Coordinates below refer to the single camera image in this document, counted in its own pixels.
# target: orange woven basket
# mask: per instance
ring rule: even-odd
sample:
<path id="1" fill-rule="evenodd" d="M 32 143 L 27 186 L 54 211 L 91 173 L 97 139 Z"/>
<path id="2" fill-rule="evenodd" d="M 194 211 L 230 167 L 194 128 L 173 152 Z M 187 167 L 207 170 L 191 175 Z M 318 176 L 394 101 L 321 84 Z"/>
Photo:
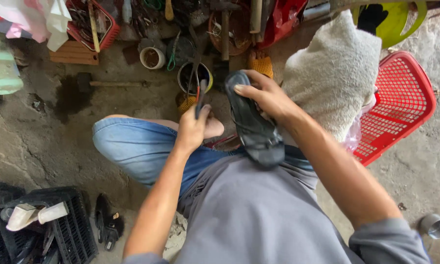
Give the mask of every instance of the orange woven basket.
<path id="1" fill-rule="evenodd" d="M 375 107 L 360 119 L 362 139 L 354 151 L 364 166 L 425 123 L 436 106 L 427 74 L 406 51 L 380 62 L 376 87 Z"/>

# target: white bucket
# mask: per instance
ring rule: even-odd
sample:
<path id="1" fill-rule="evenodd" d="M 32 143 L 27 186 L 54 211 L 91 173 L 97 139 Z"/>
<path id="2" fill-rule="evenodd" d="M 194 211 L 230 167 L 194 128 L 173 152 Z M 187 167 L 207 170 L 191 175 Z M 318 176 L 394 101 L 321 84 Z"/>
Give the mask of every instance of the white bucket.
<path id="1" fill-rule="evenodd" d="M 149 67 L 148 64 L 147 64 L 147 62 L 145 61 L 145 54 L 146 54 L 147 52 L 151 51 L 151 50 L 156 51 L 157 54 L 158 54 L 158 64 L 157 64 L 155 67 L 152 67 L 152 68 Z M 163 54 L 163 52 L 161 52 L 159 49 L 154 48 L 154 47 L 146 47 L 146 48 L 144 48 L 144 49 L 140 52 L 140 61 L 141 61 L 142 64 L 143 64 L 146 68 L 148 68 L 148 69 L 159 69 L 159 68 L 163 67 L 163 65 L 165 64 L 165 62 L 166 62 L 166 57 L 165 57 L 165 55 Z"/>

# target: hammer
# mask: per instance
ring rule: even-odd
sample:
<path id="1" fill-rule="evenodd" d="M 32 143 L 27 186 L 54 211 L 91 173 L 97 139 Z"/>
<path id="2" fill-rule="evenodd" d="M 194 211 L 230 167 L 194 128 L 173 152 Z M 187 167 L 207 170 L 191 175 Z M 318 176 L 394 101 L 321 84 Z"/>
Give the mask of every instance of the hammer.
<path id="1" fill-rule="evenodd" d="M 221 59 L 223 61 L 229 60 L 229 10 L 241 9 L 241 6 L 237 4 L 232 4 L 228 0 L 211 0 L 210 9 L 221 11 Z"/>
<path id="2" fill-rule="evenodd" d="M 124 82 L 97 82 L 92 81 L 92 75 L 89 72 L 79 72 L 76 75 L 78 90 L 81 93 L 89 93 L 92 86 L 111 86 L 111 87 L 142 87 L 142 83 L 124 83 Z"/>

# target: towel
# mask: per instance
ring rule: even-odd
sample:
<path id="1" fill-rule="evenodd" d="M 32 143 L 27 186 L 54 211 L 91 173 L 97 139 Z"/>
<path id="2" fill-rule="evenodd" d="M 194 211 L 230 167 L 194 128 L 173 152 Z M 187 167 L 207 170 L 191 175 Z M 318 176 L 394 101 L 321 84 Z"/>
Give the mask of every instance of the towel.
<path id="1" fill-rule="evenodd" d="M 319 28 L 307 48 L 288 58 L 282 89 L 342 142 L 375 92 L 380 51 L 381 39 L 358 30 L 350 10 L 343 11 Z M 282 134 L 286 144 L 296 146 Z"/>

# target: wooden board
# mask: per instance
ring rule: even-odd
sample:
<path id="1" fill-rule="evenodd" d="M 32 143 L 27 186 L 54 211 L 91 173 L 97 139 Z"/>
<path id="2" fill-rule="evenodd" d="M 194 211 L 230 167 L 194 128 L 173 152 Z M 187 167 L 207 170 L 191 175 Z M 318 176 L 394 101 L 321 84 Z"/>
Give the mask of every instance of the wooden board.
<path id="1" fill-rule="evenodd" d="M 99 65 L 98 53 L 90 51 L 78 41 L 68 40 L 56 52 L 49 51 L 51 61 L 55 63 L 77 63 Z"/>

